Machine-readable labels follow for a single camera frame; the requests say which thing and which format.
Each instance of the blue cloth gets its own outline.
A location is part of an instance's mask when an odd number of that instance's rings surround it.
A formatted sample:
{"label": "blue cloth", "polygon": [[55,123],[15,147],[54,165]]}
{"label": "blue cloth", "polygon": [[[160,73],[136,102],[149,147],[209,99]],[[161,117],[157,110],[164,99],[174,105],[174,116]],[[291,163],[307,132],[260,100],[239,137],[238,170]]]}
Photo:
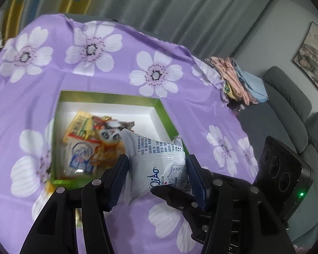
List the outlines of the blue cloth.
{"label": "blue cloth", "polygon": [[257,99],[258,102],[267,101],[269,97],[265,90],[263,80],[253,74],[243,71],[233,58],[231,58],[231,62],[236,70],[239,81],[244,83],[246,89],[251,93],[251,95]]}

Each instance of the white snack bag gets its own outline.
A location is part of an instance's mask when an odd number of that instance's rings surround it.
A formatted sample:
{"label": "white snack bag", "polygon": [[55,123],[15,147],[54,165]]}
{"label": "white snack bag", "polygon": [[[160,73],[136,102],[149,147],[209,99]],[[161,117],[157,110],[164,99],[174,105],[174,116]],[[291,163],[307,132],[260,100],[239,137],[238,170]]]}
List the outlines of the white snack bag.
{"label": "white snack bag", "polygon": [[158,185],[172,185],[183,189],[187,183],[185,152],[179,145],[155,141],[123,129],[126,155],[130,170],[126,177],[125,205]]}

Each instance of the folded clothes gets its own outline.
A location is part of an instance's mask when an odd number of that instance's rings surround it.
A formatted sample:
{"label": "folded clothes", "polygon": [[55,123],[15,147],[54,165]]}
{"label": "folded clothes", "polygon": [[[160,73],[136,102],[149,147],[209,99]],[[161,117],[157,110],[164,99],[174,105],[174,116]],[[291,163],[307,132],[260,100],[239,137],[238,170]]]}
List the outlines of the folded clothes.
{"label": "folded clothes", "polygon": [[217,69],[219,74],[222,76],[223,79],[225,79],[229,85],[231,86],[231,89],[233,91],[233,94],[237,97],[243,99],[244,103],[246,105],[250,104],[250,97],[248,96],[248,93],[246,92],[243,85],[240,83],[236,70],[232,66],[232,63],[229,58],[226,58],[225,60],[218,57],[210,57],[205,59],[206,62],[211,64],[213,67]]}
{"label": "folded clothes", "polygon": [[245,87],[251,95],[259,102],[267,101],[268,95],[263,80],[253,74],[243,71],[233,58],[231,58],[231,63],[237,72],[238,79],[245,83]]}

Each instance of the wall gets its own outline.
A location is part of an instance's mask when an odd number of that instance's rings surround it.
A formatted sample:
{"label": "wall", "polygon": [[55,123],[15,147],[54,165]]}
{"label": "wall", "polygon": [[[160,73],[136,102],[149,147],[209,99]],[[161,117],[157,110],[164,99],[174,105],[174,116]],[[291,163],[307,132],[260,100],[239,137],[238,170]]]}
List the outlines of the wall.
{"label": "wall", "polygon": [[312,112],[316,112],[317,88],[293,63],[311,21],[318,25],[318,18],[300,5],[290,0],[277,0],[236,60],[243,70],[260,77],[271,66],[280,67],[310,99]]}

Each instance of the black device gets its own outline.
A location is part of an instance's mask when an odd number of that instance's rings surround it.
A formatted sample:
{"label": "black device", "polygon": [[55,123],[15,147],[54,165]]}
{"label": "black device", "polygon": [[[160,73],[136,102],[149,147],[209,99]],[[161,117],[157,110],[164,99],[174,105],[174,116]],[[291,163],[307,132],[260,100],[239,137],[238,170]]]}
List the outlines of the black device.
{"label": "black device", "polygon": [[151,192],[182,210],[202,254],[291,254],[293,245],[262,191],[248,181],[201,168],[186,158],[194,196],[170,186]]}
{"label": "black device", "polygon": [[[202,254],[294,254],[277,214],[262,192],[249,182],[202,169],[194,155],[186,159],[196,197],[171,186],[152,193],[181,210]],[[112,169],[85,187],[52,194],[23,244],[20,254],[77,254],[75,208],[82,208],[87,254],[114,254],[104,218],[118,202],[129,168],[121,155]]]}
{"label": "black device", "polygon": [[313,169],[284,143],[268,136],[253,183],[285,227],[313,183]]}

